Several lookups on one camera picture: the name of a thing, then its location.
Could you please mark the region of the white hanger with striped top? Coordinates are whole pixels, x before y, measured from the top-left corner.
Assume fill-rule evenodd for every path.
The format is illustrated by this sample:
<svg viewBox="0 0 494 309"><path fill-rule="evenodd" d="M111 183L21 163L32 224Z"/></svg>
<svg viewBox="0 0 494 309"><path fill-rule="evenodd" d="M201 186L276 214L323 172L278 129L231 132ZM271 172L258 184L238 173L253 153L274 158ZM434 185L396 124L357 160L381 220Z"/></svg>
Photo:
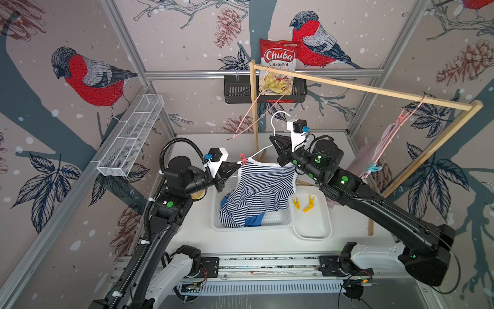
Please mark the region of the white hanger with striped top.
<svg viewBox="0 0 494 309"><path fill-rule="evenodd" d="M271 119L270 119L270 124L271 124L271 127L272 127L272 129L273 129L273 135L276 135L276 130L275 130L275 126L274 126L274 124L273 124L273 119L274 119L274 118L275 118L275 116L276 116L277 114L279 114L279 113L284 113L284 114L286 114L286 115L287 115L287 116L289 116L289 117L291 116L289 113L287 113L287 112L285 112L285 111L277 111L277 112L275 112L275 113L271 116ZM273 145L272 145L272 143L270 142L270 145L266 146L265 148L260 149L257 153L254 153L252 156L250 156L250 157L248 157L248 158L253 160L253 159L254 159L257 155L259 155L259 154L261 154L261 155L262 155L266 149L271 148L271 147L273 147Z"/></svg>

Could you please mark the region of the striped tank top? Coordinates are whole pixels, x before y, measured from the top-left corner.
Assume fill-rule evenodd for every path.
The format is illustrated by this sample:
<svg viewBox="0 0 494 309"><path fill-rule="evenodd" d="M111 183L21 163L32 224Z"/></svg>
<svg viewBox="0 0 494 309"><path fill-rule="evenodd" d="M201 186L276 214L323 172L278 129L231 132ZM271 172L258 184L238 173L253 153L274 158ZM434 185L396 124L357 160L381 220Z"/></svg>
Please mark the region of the striped tank top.
<svg viewBox="0 0 494 309"><path fill-rule="evenodd" d="M288 198L296 193L297 178L292 164L281 167L248 159L239 169L236 188L221 209L221 223L230 228L242 228L247 217L287 209Z"/></svg>

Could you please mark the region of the blue tank top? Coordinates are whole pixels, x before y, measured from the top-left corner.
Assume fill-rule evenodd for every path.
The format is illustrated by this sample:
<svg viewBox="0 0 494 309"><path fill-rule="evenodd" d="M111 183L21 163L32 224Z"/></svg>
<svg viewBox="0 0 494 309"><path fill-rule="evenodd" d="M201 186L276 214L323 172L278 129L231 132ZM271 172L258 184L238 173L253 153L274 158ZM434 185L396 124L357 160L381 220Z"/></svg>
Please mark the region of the blue tank top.
<svg viewBox="0 0 494 309"><path fill-rule="evenodd" d="M228 193L221 201L221 207L223 208L226 205L226 202L228 198L230 197L230 193ZM257 215L257 216L251 216L247 217L245 221L245 227L260 227L262 220L264 218L264 213Z"/></svg>

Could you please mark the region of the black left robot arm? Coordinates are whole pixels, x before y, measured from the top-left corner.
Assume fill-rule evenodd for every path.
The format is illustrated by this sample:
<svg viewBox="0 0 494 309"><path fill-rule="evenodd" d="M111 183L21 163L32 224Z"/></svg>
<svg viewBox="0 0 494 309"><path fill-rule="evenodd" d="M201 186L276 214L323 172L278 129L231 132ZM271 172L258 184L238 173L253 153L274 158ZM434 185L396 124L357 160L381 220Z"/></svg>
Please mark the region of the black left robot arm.
<svg viewBox="0 0 494 309"><path fill-rule="evenodd" d="M166 163L165 155L177 143L190 145L202 166L193 166L186 156ZM221 192L240 169L240 164L227 158L224 148L212 148L203 154L186 138L175 138L164 145L159 159L160 185L142 218L144 234L112 290L104 299L93 301L90 308L158 308L183 278L200 272L201 251L188 245L181 246L160 273L156 269L195 202L193 194L210 187Z"/></svg>

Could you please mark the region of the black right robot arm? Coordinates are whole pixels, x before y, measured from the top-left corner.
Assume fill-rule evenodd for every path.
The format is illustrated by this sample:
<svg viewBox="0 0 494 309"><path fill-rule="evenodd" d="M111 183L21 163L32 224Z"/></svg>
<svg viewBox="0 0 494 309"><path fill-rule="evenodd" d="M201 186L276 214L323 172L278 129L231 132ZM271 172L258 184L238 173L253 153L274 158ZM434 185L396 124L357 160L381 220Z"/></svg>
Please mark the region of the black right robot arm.
<svg viewBox="0 0 494 309"><path fill-rule="evenodd" d="M272 135L270 142L281 166L293 164L309 176L330 200L346 205L381 225L405 246L399 260L414 279L431 287L443 282L452 254L454 230L436 226L404 211L375 192L359 176L342 169L344 152L328 135L309 146L296 144L289 136Z"/></svg>

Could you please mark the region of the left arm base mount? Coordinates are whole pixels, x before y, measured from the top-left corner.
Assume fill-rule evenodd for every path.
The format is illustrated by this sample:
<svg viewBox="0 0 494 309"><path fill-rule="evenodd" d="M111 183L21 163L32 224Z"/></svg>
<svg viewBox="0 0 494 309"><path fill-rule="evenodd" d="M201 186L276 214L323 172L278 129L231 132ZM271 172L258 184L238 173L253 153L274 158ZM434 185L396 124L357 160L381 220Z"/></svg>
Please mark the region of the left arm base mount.
<svg viewBox="0 0 494 309"><path fill-rule="evenodd" d="M210 279L218 276L218 257L192 257L187 254L163 255L161 263L163 269L171 264L172 267L180 267L182 272L187 270L183 279Z"/></svg>

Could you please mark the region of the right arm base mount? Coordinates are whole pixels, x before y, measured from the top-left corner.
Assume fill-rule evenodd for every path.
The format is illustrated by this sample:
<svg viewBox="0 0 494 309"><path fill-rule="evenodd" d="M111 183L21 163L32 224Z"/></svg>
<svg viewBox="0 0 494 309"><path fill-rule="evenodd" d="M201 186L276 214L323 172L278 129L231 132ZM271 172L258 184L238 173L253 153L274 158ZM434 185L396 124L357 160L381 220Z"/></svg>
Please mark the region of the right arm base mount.
<svg viewBox="0 0 494 309"><path fill-rule="evenodd" d="M318 271L324 277L350 277L367 276L373 277L373 269L360 268L351 258L340 256L319 256Z"/></svg>

